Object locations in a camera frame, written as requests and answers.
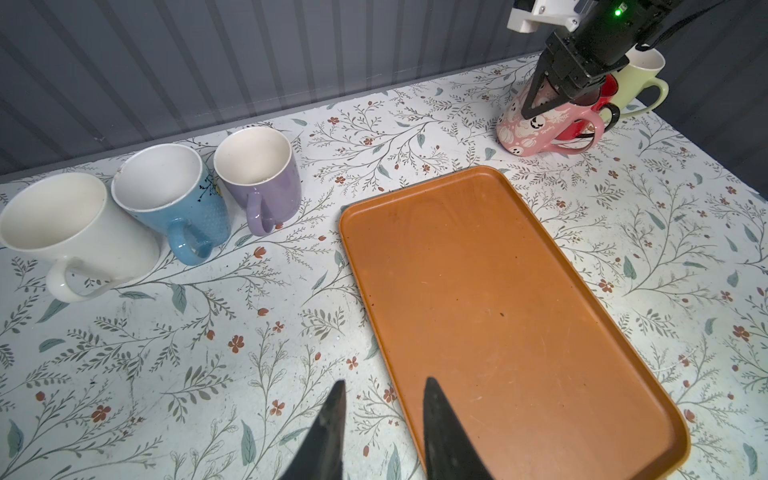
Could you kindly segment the red mug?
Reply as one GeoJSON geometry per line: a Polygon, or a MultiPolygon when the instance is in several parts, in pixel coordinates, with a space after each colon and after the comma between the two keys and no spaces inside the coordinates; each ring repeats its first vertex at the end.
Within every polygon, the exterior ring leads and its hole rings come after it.
{"type": "MultiPolygon", "coordinates": [[[[612,103],[613,97],[618,92],[618,82],[613,74],[606,77],[606,81],[601,87],[600,97],[592,106],[592,110],[598,114],[607,114],[608,120],[605,122],[604,129],[610,131],[620,119],[620,109],[612,103]]],[[[570,141],[575,139],[588,139],[594,136],[594,126],[583,120],[574,121],[565,131],[563,131],[557,140],[570,141]]]]}

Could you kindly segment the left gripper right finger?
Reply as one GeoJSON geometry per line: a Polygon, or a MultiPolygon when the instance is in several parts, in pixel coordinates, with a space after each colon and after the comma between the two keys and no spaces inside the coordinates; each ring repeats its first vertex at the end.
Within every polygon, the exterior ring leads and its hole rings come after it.
{"type": "Polygon", "coordinates": [[[492,479],[434,377],[425,384],[423,424],[428,479],[492,479]]]}

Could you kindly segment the purple mug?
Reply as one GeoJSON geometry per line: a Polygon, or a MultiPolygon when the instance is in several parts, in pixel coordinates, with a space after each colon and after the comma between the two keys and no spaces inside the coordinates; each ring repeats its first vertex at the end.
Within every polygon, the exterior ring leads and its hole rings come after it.
{"type": "Polygon", "coordinates": [[[269,234],[299,210],[296,156],[287,137],[275,129],[249,127],[229,135],[214,153],[214,169],[256,236],[269,234]]]}

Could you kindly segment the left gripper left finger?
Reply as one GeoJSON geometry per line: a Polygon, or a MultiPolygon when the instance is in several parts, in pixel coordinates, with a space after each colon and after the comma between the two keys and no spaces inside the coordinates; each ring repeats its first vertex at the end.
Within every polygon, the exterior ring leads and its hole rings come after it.
{"type": "Polygon", "coordinates": [[[338,380],[280,479],[341,479],[345,420],[345,382],[338,380]]]}

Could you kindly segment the white mug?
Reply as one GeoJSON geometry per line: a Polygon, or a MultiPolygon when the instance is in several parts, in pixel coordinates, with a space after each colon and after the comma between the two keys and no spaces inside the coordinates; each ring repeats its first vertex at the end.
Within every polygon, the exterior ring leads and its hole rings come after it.
{"type": "Polygon", "coordinates": [[[160,257],[153,231],[112,199],[97,177],[80,172],[40,180],[1,212],[1,242],[49,261],[48,291],[84,302],[148,274],[160,257]]]}

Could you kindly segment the pink ghost pattern mug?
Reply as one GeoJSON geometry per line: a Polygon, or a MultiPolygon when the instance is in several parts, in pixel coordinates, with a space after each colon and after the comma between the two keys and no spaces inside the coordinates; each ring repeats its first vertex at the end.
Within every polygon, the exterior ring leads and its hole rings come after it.
{"type": "Polygon", "coordinates": [[[513,155],[529,157],[544,152],[575,155],[591,148],[602,138],[605,123],[592,110],[594,101],[589,100],[587,105],[565,103],[526,119],[522,115],[522,107],[531,91],[532,81],[529,80],[496,125],[499,142],[513,155]],[[576,121],[585,121],[595,128],[593,139],[580,148],[556,144],[556,138],[576,121]]]}

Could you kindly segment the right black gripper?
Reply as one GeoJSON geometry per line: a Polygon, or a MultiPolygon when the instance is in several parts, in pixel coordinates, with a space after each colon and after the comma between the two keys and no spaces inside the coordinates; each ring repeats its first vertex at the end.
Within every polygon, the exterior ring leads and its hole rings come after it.
{"type": "Polygon", "coordinates": [[[546,40],[520,113],[526,120],[543,115],[599,88],[608,74],[629,63],[626,55],[607,65],[579,53],[571,36],[553,32],[546,40]]]}

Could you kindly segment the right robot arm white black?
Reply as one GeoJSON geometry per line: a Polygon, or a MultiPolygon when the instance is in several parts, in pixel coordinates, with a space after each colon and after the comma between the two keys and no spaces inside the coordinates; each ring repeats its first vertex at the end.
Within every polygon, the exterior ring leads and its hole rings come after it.
{"type": "Polygon", "coordinates": [[[531,119],[599,91],[608,75],[628,64],[628,51],[656,47],[721,4],[701,9],[660,32],[678,1],[588,1],[582,10],[575,1],[515,1],[508,29],[532,33],[542,24],[558,28],[547,38],[536,64],[521,106],[522,117],[531,119]]]}

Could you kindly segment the light green mug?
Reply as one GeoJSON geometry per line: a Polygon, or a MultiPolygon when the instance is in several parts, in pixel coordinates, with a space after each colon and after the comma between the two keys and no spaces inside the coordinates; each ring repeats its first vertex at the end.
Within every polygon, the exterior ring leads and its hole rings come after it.
{"type": "Polygon", "coordinates": [[[606,86],[615,86],[616,93],[610,102],[621,112],[620,118],[627,119],[642,115],[656,109],[667,98],[669,85],[657,77],[666,65],[666,60],[657,49],[640,51],[629,50],[625,56],[628,64],[619,71],[613,72],[606,79],[606,86]],[[628,110],[628,105],[647,88],[658,89],[657,99],[640,110],[628,110]]]}

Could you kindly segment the blue textured mug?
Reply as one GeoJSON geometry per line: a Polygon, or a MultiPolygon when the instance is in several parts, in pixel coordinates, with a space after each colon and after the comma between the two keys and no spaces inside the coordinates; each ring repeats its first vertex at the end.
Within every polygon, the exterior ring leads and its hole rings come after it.
{"type": "Polygon", "coordinates": [[[187,266],[205,262],[230,236],[226,203],[201,156],[180,144],[160,144],[132,155],[112,179],[114,201],[164,236],[187,266]]]}

